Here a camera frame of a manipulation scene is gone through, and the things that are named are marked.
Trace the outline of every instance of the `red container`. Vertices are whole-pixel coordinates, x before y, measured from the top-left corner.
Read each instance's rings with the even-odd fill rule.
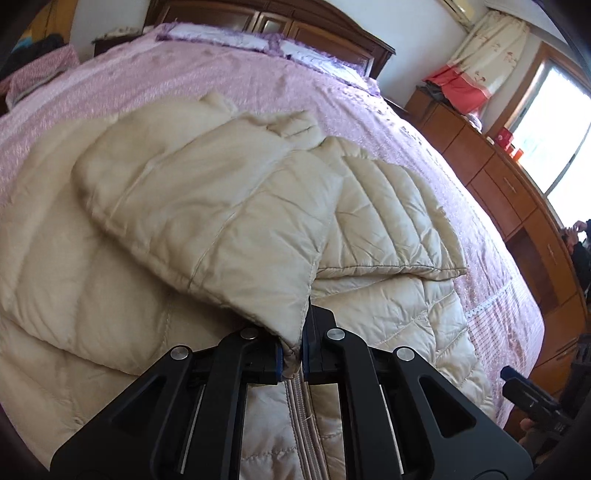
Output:
[[[522,149],[519,149],[518,151],[515,152],[515,154],[513,155],[513,160],[515,161],[519,161],[519,159],[521,157],[523,157],[524,151]]]
[[[495,142],[503,150],[507,150],[511,142],[513,142],[513,134],[503,127],[496,135]]]

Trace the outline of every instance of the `human hand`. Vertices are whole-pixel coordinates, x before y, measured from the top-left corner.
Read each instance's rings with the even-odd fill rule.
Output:
[[[530,435],[532,435],[533,433],[533,428],[535,427],[535,422],[532,419],[523,419],[519,422],[519,427],[521,428],[521,430],[523,430],[525,432],[525,436],[519,441],[519,444],[521,446],[525,445],[525,442],[527,442],[528,437]],[[543,455],[540,455],[538,457],[535,458],[535,464],[539,465],[541,464],[544,460],[546,460],[550,454],[552,453],[552,451],[549,451]]]
[[[581,220],[579,220],[578,222],[576,222],[573,225],[573,229],[577,232],[577,233],[581,233],[587,230],[587,224],[585,222],[582,222]]]
[[[572,255],[574,251],[574,246],[579,243],[579,236],[573,228],[565,228],[563,234],[566,248],[569,251],[569,254]]]

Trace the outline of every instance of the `wooden headboard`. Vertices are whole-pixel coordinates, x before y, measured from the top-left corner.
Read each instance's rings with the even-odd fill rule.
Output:
[[[396,51],[324,0],[151,0],[145,25],[192,22],[255,33],[282,33],[377,78]]]

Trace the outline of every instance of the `jacket zipper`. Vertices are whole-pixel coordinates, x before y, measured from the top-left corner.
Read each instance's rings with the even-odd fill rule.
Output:
[[[306,480],[329,480],[324,450],[316,425],[308,386],[302,369],[285,382],[294,434]]]

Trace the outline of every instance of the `person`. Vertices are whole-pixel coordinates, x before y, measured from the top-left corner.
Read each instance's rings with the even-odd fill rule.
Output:
[[[587,233],[587,239],[583,245],[579,241],[579,233]],[[566,228],[563,235],[566,248],[569,250],[570,258],[573,261],[574,271],[577,274],[579,284],[585,293],[587,303],[590,303],[589,286],[591,286],[591,220],[587,222],[578,221],[572,228]]]
[[[525,445],[525,443],[527,442],[528,437],[530,435],[530,432],[532,432],[532,429],[534,427],[535,427],[535,422],[532,419],[525,418],[520,421],[519,428],[521,428],[521,430],[525,433],[525,436],[519,441],[519,444],[521,446]],[[540,456],[537,456],[534,460],[535,464],[536,465],[541,464],[544,460],[546,460],[550,456],[551,453],[552,452],[550,451],[550,452],[546,452]]]

